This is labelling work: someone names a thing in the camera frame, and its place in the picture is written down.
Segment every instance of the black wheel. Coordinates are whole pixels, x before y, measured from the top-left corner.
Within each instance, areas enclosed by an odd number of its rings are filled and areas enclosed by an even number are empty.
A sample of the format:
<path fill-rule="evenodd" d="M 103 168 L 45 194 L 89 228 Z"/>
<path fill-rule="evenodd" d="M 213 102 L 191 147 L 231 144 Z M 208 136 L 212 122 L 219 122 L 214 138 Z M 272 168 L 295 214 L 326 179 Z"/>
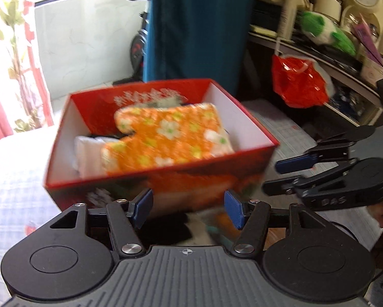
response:
<path fill-rule="evenodd" d="M 133 38 L 131 43 L 131 64 L 134 70 L 134 73 L 137 74 L 140 78 L 143 75 L 143 57 L 144 49 L 146 44 L 146 35 L 147 32 L 140 30 Z"/>

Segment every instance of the bed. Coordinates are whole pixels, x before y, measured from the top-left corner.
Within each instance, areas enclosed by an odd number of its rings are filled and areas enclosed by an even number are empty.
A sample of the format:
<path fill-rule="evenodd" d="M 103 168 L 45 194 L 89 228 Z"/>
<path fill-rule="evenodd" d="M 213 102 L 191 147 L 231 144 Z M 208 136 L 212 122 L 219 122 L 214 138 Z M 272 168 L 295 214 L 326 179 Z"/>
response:
<path fill-rule="evenodd" d="M 297 156 L 315 142 L 294 122 L 266 101 L 245 103 L 254 116 L 281 142 L 272 162 Z M 0 263 L 5 252 L 26 235 L 56 216 L 60 210 L 42 187 L 43 174 L 56 127 L 42 128 L 15 134 L 0 140 Z M 318 164 L 316 174 L 335 164 Z M 278 178 L 270 165 L 266 179 Z M 286 208 L 296 202 L 294 196 L 269 198 L 256 191 L 255 198 L 274 207 Z M 346 225 L 367 249 L 371 249 L 381 235 L 381 229 L 365 208 L 321 213 L 325 218 Z M 0 305 L 9 293 L 0 275 Z"/>

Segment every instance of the purple item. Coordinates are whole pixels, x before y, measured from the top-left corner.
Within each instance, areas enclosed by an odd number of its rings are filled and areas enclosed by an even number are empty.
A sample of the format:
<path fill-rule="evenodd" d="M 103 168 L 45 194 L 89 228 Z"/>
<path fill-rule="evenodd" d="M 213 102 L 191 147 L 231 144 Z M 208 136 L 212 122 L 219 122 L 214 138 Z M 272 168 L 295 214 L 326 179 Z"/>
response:
<path fill-rule="evenodd" d="M 359 24 L 353 25 L 354 34 L 366 48 L 368 58 L 383 67 L 383 62 L 381 60 L 380 53 L 377 50 L 375 43 L 373 42 L 370 28 L 362 15 L 360 17 L 362 20 L 359 22 Z"/>

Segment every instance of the teal curtain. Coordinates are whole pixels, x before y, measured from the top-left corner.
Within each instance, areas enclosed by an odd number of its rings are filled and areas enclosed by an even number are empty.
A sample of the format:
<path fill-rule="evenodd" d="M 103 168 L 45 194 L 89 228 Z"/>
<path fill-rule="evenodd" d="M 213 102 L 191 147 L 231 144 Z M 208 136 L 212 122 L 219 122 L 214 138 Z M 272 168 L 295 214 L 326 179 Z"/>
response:
<path fill-rule="evenodd" d="M 211 78 L 237 90 L 253 0 L 153 0 L 145 81 Z"/>

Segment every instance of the blue finger pad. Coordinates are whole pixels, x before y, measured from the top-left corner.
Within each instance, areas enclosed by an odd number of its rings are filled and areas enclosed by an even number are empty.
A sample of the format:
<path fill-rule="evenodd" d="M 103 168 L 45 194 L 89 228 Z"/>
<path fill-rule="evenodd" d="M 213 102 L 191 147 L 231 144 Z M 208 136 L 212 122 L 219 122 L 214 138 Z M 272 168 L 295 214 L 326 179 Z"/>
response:
<path fill-rule="evenodd" d="M 244 212 L 242 204 L 229 191 L 224 193 L 224 207 L 236 229 L 242 229 L 245 225 Z"/>
<path fill-rule="evenodd" d="M 153 207 L 153 191 L 148 190 L 146 194 L 137 202 L 135 211 L 133 212 L 132 225 L 135 229 L 139 229 L 145 223 L 147 216 Z"/>
<path fill-rule="evenodd" d="M 317 156 L 303 155 L 289 159 L 279 160 L 275 163 L 275 171 L 286 174 L 305 169 L 311 169 L 318 162 Z"/>

